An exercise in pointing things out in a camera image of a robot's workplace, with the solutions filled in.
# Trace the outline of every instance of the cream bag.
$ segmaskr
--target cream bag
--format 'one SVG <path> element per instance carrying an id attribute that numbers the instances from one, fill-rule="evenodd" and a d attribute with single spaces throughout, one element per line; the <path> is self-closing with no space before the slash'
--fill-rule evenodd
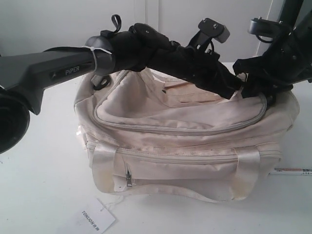
<path id="1" fill-rule="evenodd" d="M 280 161 L 281 137 L 299 105 L 291 92 L 231 100 L 145 69 L 112 74 L 93 90 L 83 78 L 79 133 L 97 188 L 115 195 L 172 194 L 242 200 Z"/>

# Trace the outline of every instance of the zipper pull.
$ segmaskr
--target zipper pull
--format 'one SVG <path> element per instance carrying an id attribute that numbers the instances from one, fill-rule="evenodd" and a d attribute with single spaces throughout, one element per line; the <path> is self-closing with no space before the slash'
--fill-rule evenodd
<path id="1" fill-rule="evenodd" d="M 129 170 L 127 171 L 127 174 L 126 174 L 126 180 L 127 180 L 127 187 L 132 187 L 131 174 Z"/>

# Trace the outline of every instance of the white table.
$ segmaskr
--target white table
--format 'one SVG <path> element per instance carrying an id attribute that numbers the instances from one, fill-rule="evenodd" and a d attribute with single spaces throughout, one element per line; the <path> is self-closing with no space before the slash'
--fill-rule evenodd
<path id="1" fill-rule="evenodd" d="M 73 101 L 78 85 L 79 78 L 48 89 L 26 136 L 0 155 L 0 234 L 53 234 L 90 198 L 115 201 L 96 189 L 76 139 Z M 301 114 L 283 141 L 282 166 L 312 167 L 312 86 L 304 82 L 294 92 Z M 108 234 L 310 233 L 312 176 L 271 175 L 241 202 L 138 195 L 125 198 L 111 212 L 117 221 Z"/>

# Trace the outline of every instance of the paper tag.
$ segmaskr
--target paper tag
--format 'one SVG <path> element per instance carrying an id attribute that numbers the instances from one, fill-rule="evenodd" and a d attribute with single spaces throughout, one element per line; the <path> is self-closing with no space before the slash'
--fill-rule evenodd
<path id="1" fill-rule="evenodd" d="M 96 199 L 58 228 L 57 234 L 102 234 L 115 217 Z"/>

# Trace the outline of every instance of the bag handle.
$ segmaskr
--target bag handle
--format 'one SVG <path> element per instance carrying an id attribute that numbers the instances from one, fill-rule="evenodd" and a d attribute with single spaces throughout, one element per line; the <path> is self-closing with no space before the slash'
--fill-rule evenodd
<path id="1" fill-rule="evenodd" d="M 114 158 L 117 146 L 99 143 L 95 150 L 92 163 L 93 179 L 96 187 L 104 193 L 114 195 L 140 195 L 140 194 L 171 194 L 181 195 L 198 200 L 219 203 L 233 200 L 243 200 L 253 190 L 260 173 L 260 153 L 255 146 L 236 148 L 238 158 L 236 173 L 231 183 L 231 199 L 215 200 L 205 197 L 193 190 L 171 185 L 143 185 L 133 187 L 123 192 L 114 190 Z"/>

